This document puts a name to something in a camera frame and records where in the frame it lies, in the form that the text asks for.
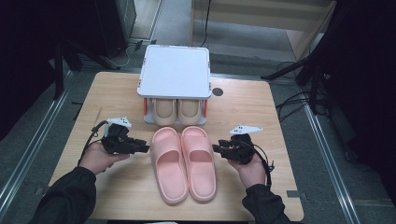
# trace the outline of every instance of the wooden table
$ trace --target wooden table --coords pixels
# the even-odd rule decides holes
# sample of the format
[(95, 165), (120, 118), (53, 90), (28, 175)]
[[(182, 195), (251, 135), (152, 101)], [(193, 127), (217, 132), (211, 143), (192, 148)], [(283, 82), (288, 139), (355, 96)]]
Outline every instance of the wooden table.
[[(128, 136), (150, 144), (160, 127), (143, 120), (143, 99), (136, 92), (138, 80), (137, 74), (97, 74), (49, 185), (77, 165), (91, 128), (101, 120), (127, 117), (133, 124)], [(202, 128), (216, 144), (219, 139), (229, 140), (229, 131), (238, 125), (263, 127), (263, 132), (250, 136), (254, 144), (265, 150), (269, 160), (275, 162), (272, 191), (282, 197), (286, 215), (291, 220), (301, 220), (304, 212), (300, 198), (289, 198), (286, 193), (297, 188), (268, 83), (212, 78), (211, 85), (212, 90), (221, 88), (224, 93), (209, 98), (207, 122)], [(179, 133), (183, 130), (183, 127), (174, 128)], [(189, 195), (181, 204), (166, 204), (158, 190), (149, 153), (135, 153), (97, 176), (97, 204), (91, 218), (253, 220), (241, 203), (246, 193), (237, 172), (219, 153), (214, 157), (218, 192), (209, 203), (197, 203)]]

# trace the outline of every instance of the slipper strap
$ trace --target slipper strap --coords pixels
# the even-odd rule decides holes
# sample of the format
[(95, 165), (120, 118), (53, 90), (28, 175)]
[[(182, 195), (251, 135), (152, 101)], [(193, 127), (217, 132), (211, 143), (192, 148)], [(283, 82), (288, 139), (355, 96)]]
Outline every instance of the slipper strap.
[(157, 163), (158, 159), (165, 153), (175, 151), (180, 155), (180, 141), (177, 135), (169, 136), (151, 144), (152, 158)]
[(184, 151), (190, 155), (193, 151), (206, 151), (212, 154), (212, 145), (207, 137), (186, 135), (183, 136)]

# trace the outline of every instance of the small black dot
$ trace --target small black dot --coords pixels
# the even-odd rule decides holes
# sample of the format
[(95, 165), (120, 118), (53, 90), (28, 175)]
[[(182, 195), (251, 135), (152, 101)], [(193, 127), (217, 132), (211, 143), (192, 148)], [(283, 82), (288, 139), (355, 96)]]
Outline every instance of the small black dot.
[(222, 89), (220, 89), (220, 88), (215, 88), (215, 89), (213, 89), (213, 94), (215, 95), (215, 96), (221, 96), (222, 94), (223, 94), (223, 90)]

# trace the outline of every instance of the table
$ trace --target table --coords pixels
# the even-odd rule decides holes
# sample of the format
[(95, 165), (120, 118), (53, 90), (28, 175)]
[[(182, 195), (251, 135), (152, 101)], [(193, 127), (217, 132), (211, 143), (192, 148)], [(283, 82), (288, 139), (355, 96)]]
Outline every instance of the table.
[[(206, 20), (208, 0), (192, 0), (194, 20)], [(297, 60), (301, 59), (332, 17), (333, 0), (213, 0), (209, 20), (284, 29)]]
[[(108, 118), (127, 117), (132, 122), (128, 136), (150, 143), (160, 128), (143, 120), (143, 99), (136, 87), (138, 74), (98, 73), (79, 113), (64, 152), (49, 182), (70, 172), (76, 165), (91, 128)], [(211, 142), (230, 139), (229, 131), (238, 125), (262, 126), (263, 132), (251, 133), (254, 144), (265, 150), (275, 162), (272, 191), (282, 197), (285, 213), (291, 220), (304, 216), (300, 198), (289, 198), (287, 190), (297, 190), (288, 151), (277, 119), (269, 84), (263, 81), (211, 78), (212, 90), (221, 88), (221, 96), (208, 99), (207, 122), (202, 126)], [(174, 127), (179, 133), (183, 127)], [(178, 205), (161, 198), (149, 154), (135, 153), (97, 176), (97, 204), (91, 218), (130, 220), (254, 220), (241, 201), (245, 189), (235, 169), (215, 153), (218, 192), (209, 203), (197, 203), (189, 195)]]

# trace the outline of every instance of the metal rail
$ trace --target metal rail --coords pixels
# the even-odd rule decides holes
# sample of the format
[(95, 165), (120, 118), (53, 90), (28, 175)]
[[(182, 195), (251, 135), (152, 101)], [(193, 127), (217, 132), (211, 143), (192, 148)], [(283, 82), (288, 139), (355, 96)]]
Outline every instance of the metal rail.
[(329, 172), (330, 179), (332, 180), (332, 184), (335, 189), (335, 193), (337, 194), (338, 201), (341, 204), (341, 208), (343, 209), (344, 215), (346, 216), (346, 222), (349, 224), (361, 223), (358, 213), (355, 209), (354, 203), (352, 202), (349, 191), (347, 190), (347, 186), (341, 177), (340, 171), (335, 163), (335, 160), (332, 156), (332, 151), (329, 147), (329, 144), (326, 141), (326, 137), (320, 127), (320, 123), (318, 118), (312, 113), (309, 105), (305, 106), (305, 112), (308, 116), (309, 123), (311, 124), (314, 135), (318, 141), (318, 146), (320, 148), (320, 152), (322, 154), (324, 163), (326, 164), (327, 170)]
[(70, 83), (73, 81), (74, 76), (71, 71), (66, 74), (65, 79), (65, 88), (64, 92), (59, 96), (57, 101), (53, 101), (51, 106), (49, 107), (49, 111), (44, 117), (43, 121), (41, 121), (40, 126), (38, 127), (35, 135), (33, 136), (31, 142), (28, 147), (25, 149), (20, 161), (18, 162), (14, 172), (9, 178), (8, 182), (3, 187), (0, 194), (0, 223), (2, 222), (4, 216), (6, 215), (6, 211), (9, 208), (12, 200), (14, 199), (19, 187), (23, 179), (26, 177), (26, 174), (29, 171), (30, 166), (35, 160), (35, 156), (37, 155), (40, 147), (47, 136), (50, 127), (52, 126), (53, 121), (55, 121), (62, 105), (64, 104), (64, 99), (69, 93)]

